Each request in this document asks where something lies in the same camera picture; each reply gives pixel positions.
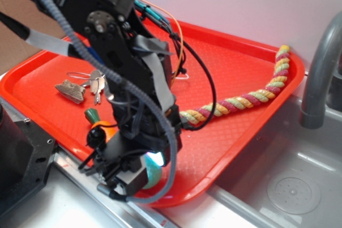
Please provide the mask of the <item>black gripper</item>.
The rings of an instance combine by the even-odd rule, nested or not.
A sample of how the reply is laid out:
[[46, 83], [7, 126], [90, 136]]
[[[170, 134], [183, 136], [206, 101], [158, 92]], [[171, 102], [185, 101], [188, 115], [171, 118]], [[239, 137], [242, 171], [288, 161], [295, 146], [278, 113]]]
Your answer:
[[105, 132], [100, 127], [91, 128], [87, 145], [93, 152], [78, 170], [87, 176], [98, 174], [101, 183], [97, 189], [109, 198], [127, 199], [147, 184], [146, 153], [160, 153], [162, 167], [168, 165], [176, 153], [170, 152], [170, 142], [162, 125], [141, 100], [117, 101], [111, 97], [109, 102], [118, 131], [106, 142]]

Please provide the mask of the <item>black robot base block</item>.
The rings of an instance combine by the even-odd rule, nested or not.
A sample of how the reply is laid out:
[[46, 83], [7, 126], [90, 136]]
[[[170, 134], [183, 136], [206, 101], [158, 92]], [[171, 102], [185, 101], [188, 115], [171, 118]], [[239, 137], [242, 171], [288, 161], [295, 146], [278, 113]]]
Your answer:
[[45, 187], [55, 139], [34, 121], [13, 121], [1, 106], [1, 218]]

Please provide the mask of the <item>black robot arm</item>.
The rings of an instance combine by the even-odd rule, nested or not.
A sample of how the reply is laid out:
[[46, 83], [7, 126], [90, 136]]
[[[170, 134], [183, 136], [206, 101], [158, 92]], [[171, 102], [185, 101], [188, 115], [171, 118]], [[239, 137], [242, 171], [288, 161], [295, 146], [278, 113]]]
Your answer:
[[98, 189], [110, 198], [131, 200], [148, 183], [144, 154], [160, 153], [173, 184], [182, 120], [170, 91], [170, 51], [136, 14], [135, 0], [31, 0], [54, 18], [72, 41], [78, 57], [105, 74], [105, 92], [118, 132], [94, 146], [87, 175], [98, 173]]

